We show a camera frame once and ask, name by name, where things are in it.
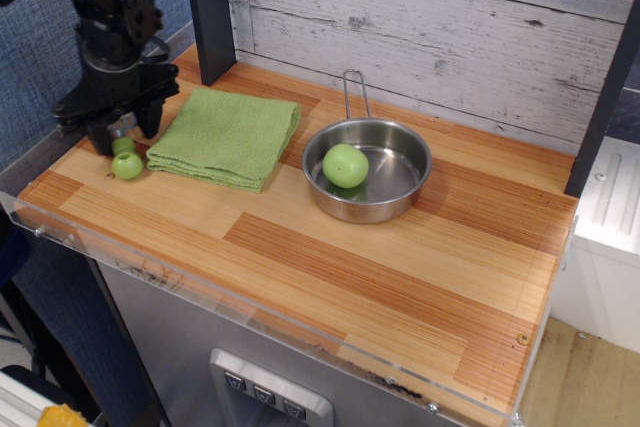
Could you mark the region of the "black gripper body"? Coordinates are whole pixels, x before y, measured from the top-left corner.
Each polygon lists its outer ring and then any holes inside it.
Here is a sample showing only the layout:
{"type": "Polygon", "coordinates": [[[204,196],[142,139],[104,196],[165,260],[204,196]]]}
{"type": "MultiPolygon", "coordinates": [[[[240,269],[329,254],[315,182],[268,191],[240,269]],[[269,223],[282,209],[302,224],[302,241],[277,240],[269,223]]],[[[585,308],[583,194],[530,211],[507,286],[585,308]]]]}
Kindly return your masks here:
{"type": "Polygon", "coordinates": [[[179,92],[178,68],[173,64],[113,65],[83,59],[81,67],[77,86],[52,110],[64,134],[84,130],[90,121],[111,125],[124,114],[134,114],[140,105],[165,102],[179,92]]]}

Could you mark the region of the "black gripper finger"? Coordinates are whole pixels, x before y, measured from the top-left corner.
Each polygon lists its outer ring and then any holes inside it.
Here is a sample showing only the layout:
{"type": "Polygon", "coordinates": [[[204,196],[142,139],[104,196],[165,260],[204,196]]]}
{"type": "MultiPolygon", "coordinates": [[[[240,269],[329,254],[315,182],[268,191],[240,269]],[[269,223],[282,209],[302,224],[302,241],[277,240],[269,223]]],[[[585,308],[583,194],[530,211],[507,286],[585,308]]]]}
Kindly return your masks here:
{"type": "Polygon", "coordinates": [[[140,105],[135,111],[139,128],[147,139],[153,138],[159,130],[164,101],[154,100],[140,105]]]}
{"type": "Polygon", "coordinates": [[[90,121],[86,124],[86,135],[99,155],[108,157],[113,155],[112,136],[108,124],[102,121],[90,121]]]}

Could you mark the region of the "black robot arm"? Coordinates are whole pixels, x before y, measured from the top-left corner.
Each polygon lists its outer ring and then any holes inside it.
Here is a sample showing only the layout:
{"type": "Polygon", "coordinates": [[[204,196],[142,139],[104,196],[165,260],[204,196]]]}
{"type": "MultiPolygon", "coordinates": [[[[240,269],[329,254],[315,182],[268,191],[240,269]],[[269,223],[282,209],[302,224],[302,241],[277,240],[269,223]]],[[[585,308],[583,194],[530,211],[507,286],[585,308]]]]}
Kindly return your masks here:
{"type": "MultiPolygon", "coordinates": [[[[1,0],[8,5],[15,0],[1,0]]],[[[53,109],[63,133],[82,130],[103,156],[124,154],[127,130],[159,129],[165,100],[178,93],[178,69],[166,55],[147,57],[162,29],[155,0],[72,0],[82,76],[53,109]]]]}

